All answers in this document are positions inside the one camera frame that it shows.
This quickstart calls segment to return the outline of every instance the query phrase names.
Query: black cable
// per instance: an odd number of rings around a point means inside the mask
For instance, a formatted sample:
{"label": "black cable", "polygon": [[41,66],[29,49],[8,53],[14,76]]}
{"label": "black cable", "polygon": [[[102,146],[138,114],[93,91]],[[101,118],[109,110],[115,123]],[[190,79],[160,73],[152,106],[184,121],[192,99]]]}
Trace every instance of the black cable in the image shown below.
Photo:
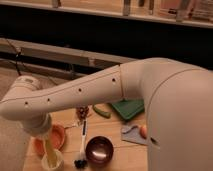
{"label": "black cable", "polygon": [[18,75],[21,76],[22,74],[21,74],[21,71],[20,71],[20,69],[19,69],[19,67],[18,67],[18,60],[17,60],[18,57],[21,55],[21,52],[19,52],[19,51],[16,49],[16,47],[15,47],[8,39],[5,38],[5,40],[6,40],[7,43],[10,45],[10,47],[13,48],[13,50],[14,50],[15,53],[16,53],[15,67],[16,67],[16,71],[17,71]]}

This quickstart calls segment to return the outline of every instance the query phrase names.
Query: floor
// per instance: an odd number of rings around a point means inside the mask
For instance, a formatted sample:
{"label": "floor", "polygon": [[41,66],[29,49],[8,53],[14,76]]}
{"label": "floor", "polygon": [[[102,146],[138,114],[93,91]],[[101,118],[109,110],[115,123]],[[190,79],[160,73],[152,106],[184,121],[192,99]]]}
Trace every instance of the floor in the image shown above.
{"label": "floor", "polygon": [[[0,99],[8,91],[13,81],[18,77],[15,69],[2,67],[6,61],[0,60]],[[23,75],[31,75],[31,73],[21,72]],[[66,80],[52,78],[47,76],[34,74],[38,78],[44,88],[54,86],[52,80],[61,84]],[[1,171],[22,171],[25,153],[27,150],[29,135],[21,128],[19,122],[8,121],[0,116],[0,170]]]}

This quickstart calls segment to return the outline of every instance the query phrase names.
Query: black wire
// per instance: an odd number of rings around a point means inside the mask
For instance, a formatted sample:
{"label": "black wire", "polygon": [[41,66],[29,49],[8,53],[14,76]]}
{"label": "black wire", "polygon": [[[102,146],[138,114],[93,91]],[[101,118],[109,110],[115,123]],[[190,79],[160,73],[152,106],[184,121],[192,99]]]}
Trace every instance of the black wire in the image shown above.
{"label": "black wire", "polygon": [[8,39],[5,38],[5,40],[6,40],[7,43],[10,45],[10,47],[13,48],[13,50],[14,50],[15,53],[16,53],[15,67],[16,67],[16,71],[17,71],[18,75],[21,76],[22,74],[21,74],[21,71],[20,71],[20,69],[19,69],[19,67],[18,67],[18,60],[17,60],[18,57],[21,55],[21,52],[19,52],[19,51],[16,49],[16,47],[15,47]]}
{"label": "black wire", "polygon": [[[16,68],[16,71],[18,73],[19,76],[21,76],[21,71],[18,67],[18,58],[21,56],[21,51],[19,52],[16,47],[8,40],[5,38],[5,40],[7,41],[7,43],[13,48],[13,50],[15,51],[16,53],[16,61],[15,61],[15,68]],[[22,63],[22,66],[25,68],[26,71],[30,72],[31,74],[35,74],[35,72],[33,72],[32,70],[30,70],[22,60],[20,60],[20,62]],[[50,82],[52,82],[54,85],[58,85],[58,83],[56,83],[55,81],[53,81],[49,75],[46,75],[46,77],[49,79]]]}

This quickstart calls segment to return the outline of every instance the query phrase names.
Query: shelf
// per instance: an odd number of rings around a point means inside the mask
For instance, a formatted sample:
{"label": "shelf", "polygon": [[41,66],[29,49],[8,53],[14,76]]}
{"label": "shelf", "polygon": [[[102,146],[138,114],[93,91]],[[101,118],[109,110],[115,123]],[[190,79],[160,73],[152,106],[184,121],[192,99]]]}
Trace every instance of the shelf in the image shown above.
{"label": "shelf", "polygon": [[158,14],[159,0],[155,2],[154,15],[149,15],[148,4],[145,3],[144,7],[138,6],[138,1],[131,2],[130,15],[123,16],[123,0],[62,0],[62,7],[52,8],[49,0],[7,0],[0,1],[0,5],[12,5],[28,8],[37,8],[44,10],[55,10],[61,12],[82,13],[89,15],[98,15],[106,17],[116,17],[130,20],[141,20],[148,22],[157,22],[174,25],[184,25],[200,28],[213,28],[212,22],[205,22],[200,20],[184,20],[177,22],[175,18],[164,18]]}

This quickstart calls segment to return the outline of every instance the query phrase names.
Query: small bowl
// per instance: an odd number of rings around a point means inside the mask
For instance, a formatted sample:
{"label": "small bowl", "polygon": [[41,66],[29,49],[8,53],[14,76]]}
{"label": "small bowl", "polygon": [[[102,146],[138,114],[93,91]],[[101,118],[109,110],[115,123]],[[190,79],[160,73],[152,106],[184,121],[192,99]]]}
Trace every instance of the small bowl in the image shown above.
{"label": "small bowl", "polygon": [[[52,131],[50,134],[50,142],[52,143],[52,146],[54,149],[60,149],[65,141],[65,129],[62,125],[53,124],[52,125]],[[34,149],[35,152],[43,156],[44,155],[44,147],[43,147],[43,141],[40,139],[35,138],[34,139]]]}
{"label": "small bowl", "polygon": [[86,157],[90,164],[103,167],[112,159],[113,145],[109,139],[103,136],[92,138],[86,146]]}

